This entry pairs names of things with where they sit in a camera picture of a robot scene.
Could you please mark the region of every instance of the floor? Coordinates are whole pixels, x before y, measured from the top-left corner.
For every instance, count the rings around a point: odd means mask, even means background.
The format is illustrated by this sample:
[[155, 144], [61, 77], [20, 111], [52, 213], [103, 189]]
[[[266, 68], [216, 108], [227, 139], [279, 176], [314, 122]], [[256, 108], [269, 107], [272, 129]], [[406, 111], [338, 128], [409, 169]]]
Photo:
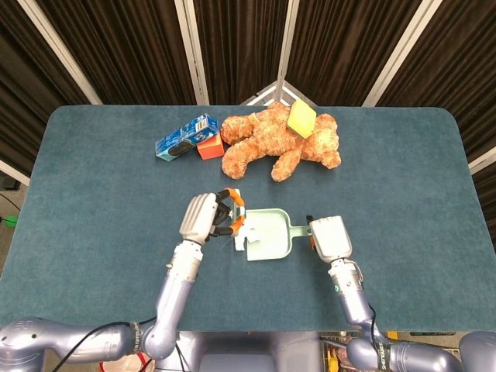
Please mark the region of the floor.
[[[9, 198], [20, 208], [26, 195], [27, 187], [22, 185], [18, 191], [2, 191], [1, 194]], [[0, 197], [0, 216], [5, 218], [8, 215], [19, 215], [16, 208], [7, 202], [4, 198]], [[2, 268], [9, 251], [14, 229], [5, 227], [4, 223], [0, 223], [0, 276], [2, 275]], [[420, 343], [431, 343], [449, 348], [457, 348], [458, 342], [465, 332], [458, 332], [455, 336], [411, 336], [408, 332], [400, 332], [399, 339], [416, 341]], [[58, 357], [51, 351], [46, 352], [45, 371], [51, 371], [59, 362]], [[59, 369], [60, 372], [95, 372], [99, 371], [96, 363], [79, 364], [79, 365], [64, 365]]]

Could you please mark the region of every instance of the yellow sponge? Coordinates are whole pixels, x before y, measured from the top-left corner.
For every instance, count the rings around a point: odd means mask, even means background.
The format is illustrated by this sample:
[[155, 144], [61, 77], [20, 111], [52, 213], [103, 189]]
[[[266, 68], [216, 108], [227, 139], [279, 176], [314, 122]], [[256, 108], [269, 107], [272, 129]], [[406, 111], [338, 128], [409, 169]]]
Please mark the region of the yellow sponge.
[[296, 100], [289, 114], [288, 127], [303, 138], [309, 138], [315, 128], [317, 113], [301, 99]]

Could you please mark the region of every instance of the light green dustpan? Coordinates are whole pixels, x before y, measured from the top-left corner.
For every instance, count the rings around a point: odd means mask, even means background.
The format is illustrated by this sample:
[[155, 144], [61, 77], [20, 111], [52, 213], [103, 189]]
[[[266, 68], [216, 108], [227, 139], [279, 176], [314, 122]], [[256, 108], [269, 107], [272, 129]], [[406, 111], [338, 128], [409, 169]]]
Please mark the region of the light green dustpan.
[[309, 236], [308, 226], [291, 226], [289, 215], [279, 208], [246, 210], [248, 261], [284, 258], [296, 236]]

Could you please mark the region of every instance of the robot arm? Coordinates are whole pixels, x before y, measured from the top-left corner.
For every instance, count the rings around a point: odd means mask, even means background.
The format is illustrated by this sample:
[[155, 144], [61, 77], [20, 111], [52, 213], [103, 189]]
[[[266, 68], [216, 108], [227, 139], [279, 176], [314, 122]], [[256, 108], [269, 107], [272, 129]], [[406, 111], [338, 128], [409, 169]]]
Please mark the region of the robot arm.
[[317, 254], [331, 265], [329, 275], [345, 319], [362, 334], [346, 347], [348, 359], [356, 368], [393, 372], [463, 371], [456, 357], [438, 347], [416, 343], [389, 344], [375, 324], [360, 268], [350, 260], [353, 249], [341, 217], [311, 221], [310, 228]]
[[143, 350], [150, 358], [167, 358], [176, 345], [177, 323], [202, 262], [202, 245], [208, 238], [217, 211], [215, 194], [191, 200], [179, 229], [184, 241], [174, 250], [157, 301], [157, 320], [143, 337]]
[[[12, 322], [0, 331], [0, 370], [40, 372], [45, 349], [63, 358], [91, 330], [40, 318]], [[127, 325], [110, 326], [88, 337], [67, 362], [117, 360], [133, 352], [136, 338], [135, 330]]]
[[[157, 319], [146, 324], [123, 323], [105, 327], [89, 336], [68, 363], [117, 360], [143, 350], [155, 360], [168, 357], [174, 350], [177, 323], [202, 261], [202, 245], [210, 235], [232, 235], [243, 223], [218, 227], [229, 214], [222, 203], [231, 197], [242, 208], [243, 200], [234, 190], [194, 197], [184, 215], [179, 233], [183, 237], [167, 265], [167, 276], [157, 301]], [[76, 327], [40, 318], [20, 319], [0, 330], [0, 370], [5, 372], [40, 372], [45, 349], [64, 357], [92, 328]]]

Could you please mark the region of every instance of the dustpan handle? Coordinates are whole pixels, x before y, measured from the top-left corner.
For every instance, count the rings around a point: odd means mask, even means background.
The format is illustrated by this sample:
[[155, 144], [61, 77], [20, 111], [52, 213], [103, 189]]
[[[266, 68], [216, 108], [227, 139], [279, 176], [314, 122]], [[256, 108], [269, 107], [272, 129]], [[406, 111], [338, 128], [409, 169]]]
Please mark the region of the dustpan handle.
[[289, 226], [289, 237], [291, 239], [296, 236], [310, 236], [311, 234], [310, 226]]

